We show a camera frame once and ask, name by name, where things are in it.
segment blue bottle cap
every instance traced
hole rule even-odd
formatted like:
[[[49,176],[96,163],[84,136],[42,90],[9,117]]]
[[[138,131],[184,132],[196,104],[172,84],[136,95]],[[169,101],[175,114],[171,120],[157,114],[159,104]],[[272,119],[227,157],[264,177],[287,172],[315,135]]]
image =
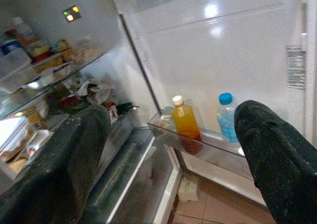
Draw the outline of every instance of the blue bottle cap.
[[[227,105],[232,102],[232,95],[230,93],[223,93],[219,95],[219,102],[222,105]]]

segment white bottle cap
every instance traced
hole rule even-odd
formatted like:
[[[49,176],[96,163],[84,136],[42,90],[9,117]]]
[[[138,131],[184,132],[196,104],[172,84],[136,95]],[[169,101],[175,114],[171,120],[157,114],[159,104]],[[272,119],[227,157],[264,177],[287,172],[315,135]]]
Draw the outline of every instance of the white bottle cap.
[[[21,23],[23,23],[23,19],[21,17],[15,17],[15,18],[13,18],[13,23],[15,25],[21,24]]]
[[[172,98],[174,106],[180,106],[184,103],[183,96],[175,96]]]

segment refrigerator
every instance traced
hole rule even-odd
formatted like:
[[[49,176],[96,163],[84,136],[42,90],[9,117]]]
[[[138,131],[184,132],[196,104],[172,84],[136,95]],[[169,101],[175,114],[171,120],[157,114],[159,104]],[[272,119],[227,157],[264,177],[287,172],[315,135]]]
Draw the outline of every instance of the refrigerator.
[[[113,133],[120,137],[124,127],[126,138],[100,168],[83,223],[93,215],[99,223],[123,222],[132,213],[166,223],[183,170],[265,206],[241,150],[221,135],[216,114],[224,92],[237,104],[267,105],[317,146],[317,0],[2,1],[2,18],[22,16],[50,42],[102,46],[106,53],[81,72],[111,81],[120,102],[139,106]],[[62,12],[73,5],[81,18],[68,23]],[[194,108],[201,154],[181,147],[173,125],[161,126],[170,122],[175,95]],[[126,177],[115,176],[123,170]],[[105,187],[117,191],[111,196]]]

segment barcode sticker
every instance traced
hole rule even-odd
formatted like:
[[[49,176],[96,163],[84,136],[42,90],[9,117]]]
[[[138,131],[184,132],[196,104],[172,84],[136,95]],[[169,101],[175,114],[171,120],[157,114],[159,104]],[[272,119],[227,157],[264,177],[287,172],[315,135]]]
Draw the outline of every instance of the barcode sticker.
[[[306,66],[305,52],[301,46],[286,47],[287,54],[287,83],[289,88],[305,89]]]

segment orange juice bottle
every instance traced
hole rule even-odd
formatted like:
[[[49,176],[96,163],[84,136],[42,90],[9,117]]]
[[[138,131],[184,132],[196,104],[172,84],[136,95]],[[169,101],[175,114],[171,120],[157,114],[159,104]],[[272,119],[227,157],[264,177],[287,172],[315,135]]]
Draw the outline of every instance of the orange juice bottle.
[[[172,117],[175,121],[177,132],[183,136],[201,141],[192,106],[184,104],[182,96],[175,96],[172,100],[175,106],[172,111]],[[181,138],[184,149],[191,155],[197,154],[202,149],[202,144],[186,137]]]

